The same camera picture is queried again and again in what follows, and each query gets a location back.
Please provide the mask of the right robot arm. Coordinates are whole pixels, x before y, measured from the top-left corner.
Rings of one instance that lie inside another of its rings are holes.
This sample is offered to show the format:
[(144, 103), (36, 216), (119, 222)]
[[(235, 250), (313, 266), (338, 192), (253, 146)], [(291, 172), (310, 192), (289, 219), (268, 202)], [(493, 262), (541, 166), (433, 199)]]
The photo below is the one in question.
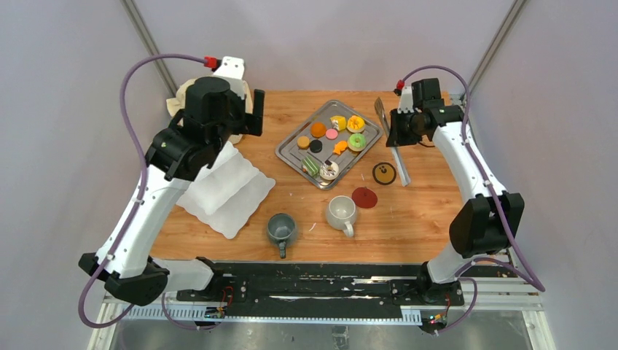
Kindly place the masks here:
[(433, 304), (456, 289), (465, 265), (475, 257), (499, 253), (512, 245), (525, 203), (519, 193), (510, 193), (477, 155), (477, 145), (465, 111), (446, 105), (437, 78), (394, 90), (399, 105), (390, 112), (387, 147), (403, 147), (427, 138), (446, 159), (457, 182), (463, 207), (449, 227), (450, 242), (437, 257), (419, 270), (414, 291), (424, 303)]

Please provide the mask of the green frosted donut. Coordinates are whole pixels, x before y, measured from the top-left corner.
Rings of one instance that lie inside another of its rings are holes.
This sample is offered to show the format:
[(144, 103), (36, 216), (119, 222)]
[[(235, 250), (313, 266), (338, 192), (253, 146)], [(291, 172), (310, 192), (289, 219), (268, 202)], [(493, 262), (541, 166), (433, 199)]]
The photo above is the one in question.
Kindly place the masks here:
[(367, 139), (362, 133), (352, 133), (347, 144), (350, 151), (361, 152), (367, 147)]

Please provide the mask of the white three-tier dessert stand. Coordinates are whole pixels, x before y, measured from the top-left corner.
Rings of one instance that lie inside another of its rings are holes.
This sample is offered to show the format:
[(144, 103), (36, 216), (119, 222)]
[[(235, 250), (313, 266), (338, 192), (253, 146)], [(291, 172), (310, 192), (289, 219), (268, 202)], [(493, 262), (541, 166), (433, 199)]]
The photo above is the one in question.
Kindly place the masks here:
[(227, 142), (212, 168), (201, 168), (176, 205), (233, 239), (274, 186), (274, 179)]

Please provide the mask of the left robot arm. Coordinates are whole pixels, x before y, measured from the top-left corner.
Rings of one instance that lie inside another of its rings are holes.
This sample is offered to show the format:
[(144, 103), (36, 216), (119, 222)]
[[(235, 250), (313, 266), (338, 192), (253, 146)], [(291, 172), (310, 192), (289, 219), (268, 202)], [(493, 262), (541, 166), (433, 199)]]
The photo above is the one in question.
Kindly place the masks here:
[(181, 206), (225, 238), (237, 236), (275, 185), (229, 137), (262, 132), (265, 92), (224, 77), (196, 79), (184, 106), (153, 139), (130, 203), (106, 243), (79, 266), (115, 298), (146, 306), (161, 294), (194, 289), (217, 300), (223, 281), (203, 258), (150, 254), (164, 222)]

